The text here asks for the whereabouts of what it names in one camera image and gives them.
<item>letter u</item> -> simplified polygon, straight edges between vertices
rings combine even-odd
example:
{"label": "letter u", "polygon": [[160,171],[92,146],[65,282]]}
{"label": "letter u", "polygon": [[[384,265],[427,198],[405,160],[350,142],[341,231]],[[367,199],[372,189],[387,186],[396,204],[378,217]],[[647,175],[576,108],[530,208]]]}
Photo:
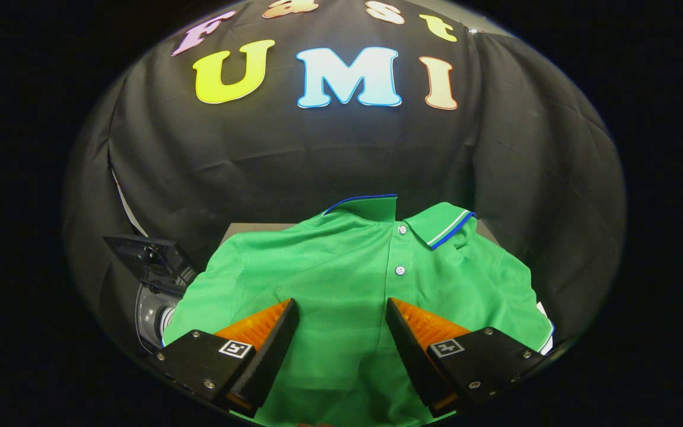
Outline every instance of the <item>letter u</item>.
{"label": "letter u", "polygon": [[221,80],[223,60],[231,52],[224,50],[195,62],[192,68],[197,70],[197,79],[194,83],[197,98],[203,103],[220,104],[252,93],[263,83],[268,48],[275,44],[274,40],[260,40],[241,46],[239,52],[247,54],[247,70],[244,78],[234,84],[223,84]]}

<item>yellow letter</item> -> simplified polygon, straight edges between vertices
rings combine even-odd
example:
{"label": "yellow letter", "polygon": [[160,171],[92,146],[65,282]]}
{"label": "yellow letter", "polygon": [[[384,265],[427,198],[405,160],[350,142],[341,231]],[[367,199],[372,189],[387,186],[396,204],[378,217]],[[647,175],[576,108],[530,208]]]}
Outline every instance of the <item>yellow letter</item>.
{"label": "yellow letter", "polygon": [[273,40],[260,40],[241,46],[239,52],[247,54],[247,71],[244,73],[244,78],[234,84],[223,84],[220,79],[223,59],[226,59],[231,52],[224,50],[195,62],[193,69],[197,70],[197,80],[194,83],[194,89],[197,92],[197,98],[203,103],[220,104],[250,94],[263,83],[268,48],[275,44]]}
{"label": "yellow letter", "polygon": [[284,16],[285,14],[298,14],[299,12],[314,11],[318,8],[315,0],[278,0],[268,5],[268,10],[263,14],[264,18]]}
{"label": "yellow letter", "polygon": [[426,103],[434,108],[455,109],[458,102],[452,98],[452,88],[449,84],[449,71],[452,65],[444,60],[421,56],[421,62],[429,71],[429,89],[431,93],[426,97]]}
{"label": "yellow letter", "polygon": [[368,9],[365,9],[365,11],[376,19],[393,24],[404,24],[404,17],[399,15],[399,9],[394,6],[381,2],[365,2],[365,5],[368,6]]}
{"label": "yellow letter", "polygon": [[449,24],[445,24],[444,21],[442,21],[441,18],[431,16],[431,15],[418,15],[419,17],[422,17],[423,19],[426,20],[426,24],[429,25],[429,30],[431,30],[432,33],[435,35],[443,38],[444,40],[447,40],[449,42],[455,42],[458,41],[458,39],[447,33],[447,30],[453,30],[452,26]]}

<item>white fabric edge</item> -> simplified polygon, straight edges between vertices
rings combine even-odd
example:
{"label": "white fabric edge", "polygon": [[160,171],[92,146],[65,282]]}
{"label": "white fabric edge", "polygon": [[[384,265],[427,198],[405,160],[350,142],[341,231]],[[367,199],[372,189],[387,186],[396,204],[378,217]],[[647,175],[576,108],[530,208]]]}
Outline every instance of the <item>white fabric edge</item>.
{"label": "white fabric edge", "polygon": [[120,195],[120,200],[123,202],[123,209],[125,210],[125,215],[128,216],[128,219],[131,224],[133,224],[134,227],[136,227],[136,230],[139,230],[141,234],[144,235],[144,237],[149,237],[148,234],[146,234],[146,231],[144,231],[143,228],[141,228],[141,225],[139,224],[139,221],[136,219],[136,217],[133,215],[133,212],[130,211],[130,206],[128,206],[128,203],[125,202],[125,196],[123,195],[123,191],[120,189],[120,182],[117,182],[117,176],[114,175],[114,170],[113,168],[110,168],[110,171],[112,172],[112,178],[114,178],[114,184],[117,187],[117,194]]}
{"label": "white fabric edge", "polygon": [[[547,312],[544,311],[542,302],[537,303],[537,309],[544,314],[545,318],[547,318]],[[550,352],[551,349],[553,349],[553,332],[555,332],[555,325],[553,325],[553,322],[550,321],[550,318],[547,318],[547,321],[550,322],[550,337],[547,338],[547,341],[545,341],[544,345],[542,345],[542,348],[539,350],[539,353],[541,353],[542,356],[545,356],[548,354],[548,352]]]}

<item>orange letter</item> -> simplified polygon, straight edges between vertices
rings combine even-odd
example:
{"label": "orange letter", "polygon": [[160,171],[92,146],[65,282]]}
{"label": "orange letter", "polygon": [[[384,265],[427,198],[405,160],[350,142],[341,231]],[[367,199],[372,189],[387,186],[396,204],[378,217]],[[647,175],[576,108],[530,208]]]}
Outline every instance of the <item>orange letter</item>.
{"label": "orange letter", "polygon": [[376,19],[393,24],[404,24],[404,17],[399,15],[399,9],[394,6],[381,2],[365,2],[365,5],[368,6],[368,9],[365,9],[365,11]]}
{"label": "orange letter", "polygon": [[278,0],[268,6],[269,9],[265,11],[263,17],[269,19],[284,16],[285,14],[314,11],[318,8],[318,5],[314,2],[315,0]]}
{"label": "orange letter", "polygon": [[421,62],[429,71],[429,89],[431,93],[426,97],[426,103],[434,108],[455,109],[458,102],[452,98],[452,88],[449,86],[449,71],[452,65],[444,60],[421,56]]}

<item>black mount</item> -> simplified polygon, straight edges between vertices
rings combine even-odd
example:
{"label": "black mount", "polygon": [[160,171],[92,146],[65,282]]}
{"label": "black mount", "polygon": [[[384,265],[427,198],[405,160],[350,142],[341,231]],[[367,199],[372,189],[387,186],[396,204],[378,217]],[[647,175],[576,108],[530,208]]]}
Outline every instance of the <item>black mount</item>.
{"label": "black mount", "polygon": [[497,397],[545,360],[495,327],[432,343],[424,352],[392,299],[387,324],[415,391],[434,417]]}
{"label": "black mount", "polygon": [[141,283],[184,295],[198,272],[175,241],[137,235],[106,235],[112,252]]}
{"label": "black mount", "polygon": [[146,359],[185,391],[251,418],[268,398],[298,324],[299,309],[291,299],[258,351],[192,330]]}

